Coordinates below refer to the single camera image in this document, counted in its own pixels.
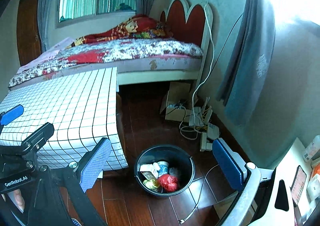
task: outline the black bucket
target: black bucket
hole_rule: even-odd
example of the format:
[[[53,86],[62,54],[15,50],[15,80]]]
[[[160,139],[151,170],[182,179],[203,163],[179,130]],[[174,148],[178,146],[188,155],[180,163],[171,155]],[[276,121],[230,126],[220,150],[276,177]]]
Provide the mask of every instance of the black bucket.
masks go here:
[[[172,193],[160,193],[148,189],[143,181],[145,177],[139,172],[140,166],[145,164],[153,164],[154,162],[166,161],[170,167],[176,167],[181,171],[180,189]],[[138,184],[148,193],[158,197],[169,197],[177,195],[186,190],[195,177],[196,167],[192,157],[183,149],[173,145],[157,145],[144,150],[138,156],[134,165],[134,176]]]

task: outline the red headboard panel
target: red headboard panel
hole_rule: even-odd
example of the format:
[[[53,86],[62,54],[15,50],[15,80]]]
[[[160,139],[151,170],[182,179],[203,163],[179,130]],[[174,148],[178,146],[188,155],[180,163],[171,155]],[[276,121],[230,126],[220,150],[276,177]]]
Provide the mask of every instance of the red headboard panel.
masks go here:
[[[205,25],[205,15],[201,5],[193,7],[186,23],[183,5],[180,0],[175,0],[169,9],[167,21],[164,12],[160,16],[160,21],[171,27],[175,39],[201,47]]]

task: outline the open cardboard box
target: open cardboard box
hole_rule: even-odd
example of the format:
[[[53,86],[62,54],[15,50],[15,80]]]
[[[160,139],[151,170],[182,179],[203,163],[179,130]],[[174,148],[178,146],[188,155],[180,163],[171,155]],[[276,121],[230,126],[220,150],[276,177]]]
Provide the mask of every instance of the open cardboard box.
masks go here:
[[[160,114],[165,113],[165,119],[173,121],[182,121],[183,117],[186,114],[184,122],[189,122],[189,117],[192,112],[191,98],[192,93],[190,92],[190,84],[177,81],[170,82],[169,91],[165,94],[164,98],[162,99]],[[185,100],[187,102],[183,105],[186,107],[186,111],[184,109],[169,107],[172,104],[177,104],[179,101],[184,102]]]

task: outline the blue gripper pad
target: blue gripper pad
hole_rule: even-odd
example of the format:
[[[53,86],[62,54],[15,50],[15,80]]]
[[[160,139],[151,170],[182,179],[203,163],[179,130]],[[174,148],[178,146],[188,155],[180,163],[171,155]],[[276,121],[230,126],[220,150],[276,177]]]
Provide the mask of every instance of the blue gripper pad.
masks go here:
[[[102,145],[98,149],[93,149],[95,154],[87,163],[86,167],[81,172],[80,186],[85,192],[87,189],[91,189],[96,182],[99,173],[102,171],[107,159],[110,156],[112,145],[109,139],[102,138],[104,140]]]
[[[212,152],[230,186],[241,192],[243,190],[243,174],[219,139],[213,141]]]
[[[8,110],[6,113],[2,115],[0,125],[8,125],[10,122],[20,117],[23,114],[23,111],[24,109],[22,105],[15,106],[14,108]]]

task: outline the floral bedsheet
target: floral bedsheet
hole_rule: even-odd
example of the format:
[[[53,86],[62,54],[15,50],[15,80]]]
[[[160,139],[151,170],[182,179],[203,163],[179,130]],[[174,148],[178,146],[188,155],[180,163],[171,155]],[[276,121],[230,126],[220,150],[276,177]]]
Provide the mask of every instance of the floral bedsheet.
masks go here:
[[[62,50],[53,59],[16,74],[9,81],[9,87],[77,64],[115,62],[166,54],[202,57],[203,52],[195,44],[179,42],[172,38],[117,39],[82,44]]]

